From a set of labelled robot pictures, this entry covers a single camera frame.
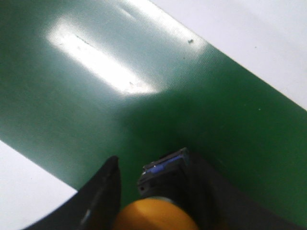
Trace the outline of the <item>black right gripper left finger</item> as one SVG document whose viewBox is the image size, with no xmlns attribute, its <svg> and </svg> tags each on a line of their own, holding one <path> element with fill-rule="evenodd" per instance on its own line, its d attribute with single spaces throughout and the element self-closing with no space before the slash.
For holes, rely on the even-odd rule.
<svg viewBox="0 0 307 230">
<path fill-rule="evenodd" d="M 118 157 L 106 160 L 68 201 L 26 230 L 110 230 L 121 203 Z"/>
</svg>

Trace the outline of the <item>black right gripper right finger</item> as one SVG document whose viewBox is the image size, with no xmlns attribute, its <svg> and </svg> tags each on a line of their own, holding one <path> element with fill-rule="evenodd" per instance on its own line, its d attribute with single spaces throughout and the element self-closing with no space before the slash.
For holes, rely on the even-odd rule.
<svg viewBox="0 0 307 230">
<path fill-rule="evenodd" d="M 301 230 L 234 187 L 201 155 L 190 153 L 188 212 L 202 230 L 224 222 L 231 230 Z"/>
</svg>

